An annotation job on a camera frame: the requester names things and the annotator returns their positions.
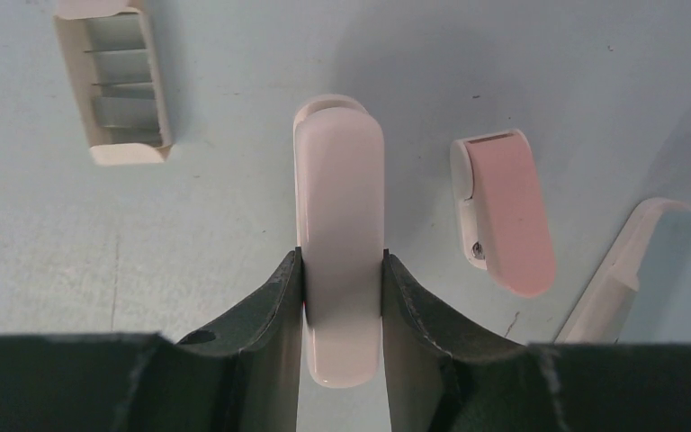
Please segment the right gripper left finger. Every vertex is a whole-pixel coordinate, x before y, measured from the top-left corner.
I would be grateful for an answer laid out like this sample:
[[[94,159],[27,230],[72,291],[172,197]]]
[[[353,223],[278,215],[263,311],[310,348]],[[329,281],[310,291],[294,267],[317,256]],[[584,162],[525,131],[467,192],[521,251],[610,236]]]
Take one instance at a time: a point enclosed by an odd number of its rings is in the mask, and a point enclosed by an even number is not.
[[[0,431],[293,431],[303,265],[178,342],[158,333],[0,335]]]

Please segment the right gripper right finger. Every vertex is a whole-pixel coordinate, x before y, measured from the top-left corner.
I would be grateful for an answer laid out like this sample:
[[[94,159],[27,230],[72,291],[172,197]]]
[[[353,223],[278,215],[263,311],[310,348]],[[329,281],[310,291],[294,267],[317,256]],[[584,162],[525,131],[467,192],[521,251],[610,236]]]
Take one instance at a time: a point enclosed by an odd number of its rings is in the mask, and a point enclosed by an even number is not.
[[[382,262],[395,431],[691,431],[691,344],[521,345]]]

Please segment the long white stapler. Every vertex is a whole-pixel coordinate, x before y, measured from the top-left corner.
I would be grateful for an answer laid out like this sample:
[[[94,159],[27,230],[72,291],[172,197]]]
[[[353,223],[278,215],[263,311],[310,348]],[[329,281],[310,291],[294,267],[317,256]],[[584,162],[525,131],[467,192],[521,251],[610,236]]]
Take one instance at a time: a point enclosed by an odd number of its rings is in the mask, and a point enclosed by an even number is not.
[[[319,385],[351,388],[375,376],[381,350],[383,131],[354,98],[323,94],[292,135],[307,364]]]

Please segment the staple box tray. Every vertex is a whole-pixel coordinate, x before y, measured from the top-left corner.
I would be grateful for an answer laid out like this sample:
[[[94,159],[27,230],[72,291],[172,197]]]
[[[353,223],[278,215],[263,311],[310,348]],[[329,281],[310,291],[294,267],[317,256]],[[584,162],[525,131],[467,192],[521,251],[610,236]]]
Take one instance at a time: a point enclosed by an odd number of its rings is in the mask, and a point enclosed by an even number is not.
[[[174,141],[146,2],[58,1],[53,23],[95,164],[165,162]]]

